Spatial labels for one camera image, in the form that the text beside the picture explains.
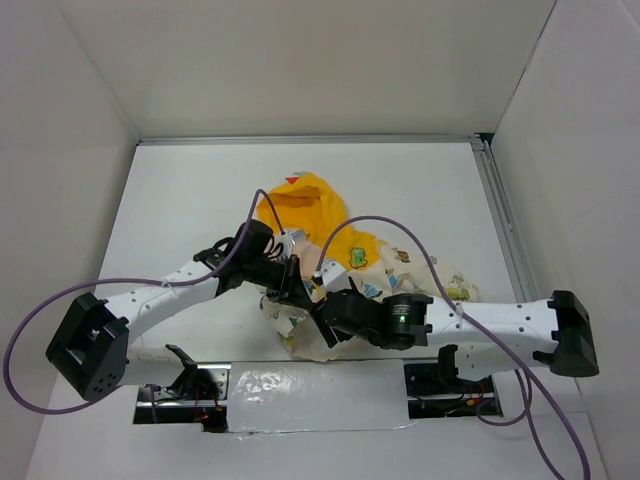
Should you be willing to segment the dinosaur print hooded baby jacket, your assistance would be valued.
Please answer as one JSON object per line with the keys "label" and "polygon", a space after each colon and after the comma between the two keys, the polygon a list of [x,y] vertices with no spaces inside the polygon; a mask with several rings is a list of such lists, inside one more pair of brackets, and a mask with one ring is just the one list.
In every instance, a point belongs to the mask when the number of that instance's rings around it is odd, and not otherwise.
{"label": "dinosaur print hooded baby jacket", "polygon": [[[268,199],[258,203],[256,216],[276,234],[281,228],[304,232],[306,239],[294,253],[300,258],[304,285],[317,300],[311,276],[329,235],[348,219],[342,198],[323,179],[307,173],[272,190]],[[368,299],[381,301],[399,293],[440,294],[420,253],[410,253],[352,225],[337,234],[324,260],[342,265]],[[265,297],[260,300],[260,310],[294,358],[324,362],[351,354],[364,344],[353,338],[329,348],[306,311]]]}

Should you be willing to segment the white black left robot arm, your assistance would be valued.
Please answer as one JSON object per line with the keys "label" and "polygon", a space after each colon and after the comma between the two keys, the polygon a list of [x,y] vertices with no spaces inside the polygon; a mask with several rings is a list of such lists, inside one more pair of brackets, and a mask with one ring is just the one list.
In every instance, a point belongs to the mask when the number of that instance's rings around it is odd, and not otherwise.
{"label": "white black left robot arm", "polygon": [[176,314],[248,282],[274,300],[303,307],[311,302],[294,247],[300,229],[275,234],[258,220],[243,223],[150,285],[106,299],[84,293],[74,299],[46,349],[47,360],[86,401],[103,399],[125,384],[132,344]]}

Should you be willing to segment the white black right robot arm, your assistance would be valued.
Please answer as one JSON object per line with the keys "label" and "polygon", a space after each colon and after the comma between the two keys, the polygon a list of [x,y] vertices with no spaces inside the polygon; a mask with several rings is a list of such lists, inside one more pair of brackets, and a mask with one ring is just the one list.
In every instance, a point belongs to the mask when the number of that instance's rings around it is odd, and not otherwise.
{"label": "white black right robot arm", "polygon": [[421,294],[376,301],[347,289],[328,294],[311,316],[330,346],[357,337],[385,350],[437,348],[436,379],[448,392],[524,366],[570,378],[599,373],[589,315],[569,291],[531,303],[450,306]]}

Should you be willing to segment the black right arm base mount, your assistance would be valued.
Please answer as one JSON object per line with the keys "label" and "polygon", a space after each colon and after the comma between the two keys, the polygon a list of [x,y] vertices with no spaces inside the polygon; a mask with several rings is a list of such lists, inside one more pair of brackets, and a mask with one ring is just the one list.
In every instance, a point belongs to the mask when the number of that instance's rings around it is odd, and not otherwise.
{"label": "black right arm base mount", "polygon": [[491,376],[459,377],[454,366],[457,350],[457,346],[446,346],[435,359],[403,361],[410,419],[473,417],[478,406],[484,415],[502,415]]}

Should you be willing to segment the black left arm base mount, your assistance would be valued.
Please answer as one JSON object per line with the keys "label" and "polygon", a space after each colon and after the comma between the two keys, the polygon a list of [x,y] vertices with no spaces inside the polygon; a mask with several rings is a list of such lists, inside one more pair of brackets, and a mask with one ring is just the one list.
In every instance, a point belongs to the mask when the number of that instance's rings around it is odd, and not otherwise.
{"label": "black left arm base mount", "polygon": [[134,372],[150,378],[139,386],[133,423],[194,423],[209,433],[228,429],[227,401],[231,365],[198,362],[177,345],[134,348]]}

